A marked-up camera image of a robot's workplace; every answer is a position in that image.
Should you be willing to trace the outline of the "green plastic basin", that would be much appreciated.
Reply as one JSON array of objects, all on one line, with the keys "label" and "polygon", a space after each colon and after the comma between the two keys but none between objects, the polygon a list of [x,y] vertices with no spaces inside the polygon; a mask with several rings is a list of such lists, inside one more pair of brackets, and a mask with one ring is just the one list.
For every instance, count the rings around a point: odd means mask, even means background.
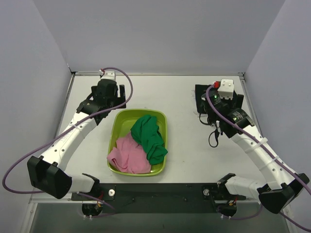
[{"label": "green plastic basin", "polygon": [[[127,133],[130,132],[130,129],[134,125],[134,123],[144,115],[151,115],[157,118],[156,124],[159,126],[159,132],[164,140],[164,147],[167,148],[168,140],[167,140],[167,118],[164,113],[156,110],[150,109],[129,109],[120,111],[116,117],[112,127],[111,139],[108,147],[108,152],[111,152],[113,147],[116,146],[116,140],[119,137],[126,136]],[[166,165],[166,158],[164,161],[159,163],[158,165],[151,165],[151,171],[145,174],[130,174],[117,170],[113,165],[107,162],[107,166],[109,169],[120,175],[134,176],[134,177],[148,177],[155,176],[160,174]]]}]

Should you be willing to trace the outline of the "green t shirt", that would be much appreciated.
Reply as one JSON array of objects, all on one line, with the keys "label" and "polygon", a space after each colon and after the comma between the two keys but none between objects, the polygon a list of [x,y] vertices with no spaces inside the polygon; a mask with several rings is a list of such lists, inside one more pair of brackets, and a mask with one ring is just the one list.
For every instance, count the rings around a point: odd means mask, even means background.
[{"label": "green t shirt", "polygon": [[151,165],[157,165],[164,161],[168,151],[164,147],[164,140],[155,116],[144,115],[139,118],[131,128],[131,136],[142,146]]}]

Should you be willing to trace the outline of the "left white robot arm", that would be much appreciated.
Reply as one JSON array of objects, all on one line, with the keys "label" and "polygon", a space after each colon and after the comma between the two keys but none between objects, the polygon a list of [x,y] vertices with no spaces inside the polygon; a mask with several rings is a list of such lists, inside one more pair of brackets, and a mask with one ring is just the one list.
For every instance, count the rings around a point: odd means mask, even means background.
[{"label": "left white robot arm", "polygon": [[99,179],[83,173],[71,176],[67,165],[86,136],[108,116],[112,109],[125,108],[125,87],[115,80],[100,79],[91,94],[80,103],[59,139],[39,157],[27,162],[31,185],[57,199],[67,193],[82,192],[93,200],[99,196]]}]

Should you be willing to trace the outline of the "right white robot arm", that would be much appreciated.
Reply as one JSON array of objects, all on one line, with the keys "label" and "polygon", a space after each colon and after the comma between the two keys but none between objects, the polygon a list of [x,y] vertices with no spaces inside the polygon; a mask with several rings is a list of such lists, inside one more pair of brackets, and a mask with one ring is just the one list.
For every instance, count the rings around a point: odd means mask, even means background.
[{"label": "right white robot arm", "polygon": [[234,173],[218,181],[218,189],[227,196],[244,196],[258,200],[268,211],[278,214],[310,182],[305,173],[289,168],[268,145],[252,118],[241,108],[243,95],[233,93],[222,99],[217,88],[196,85],[197,112],[207,115],[215,138],[225,134],[252,160],[265,178],[264,182],[238,177]]}]

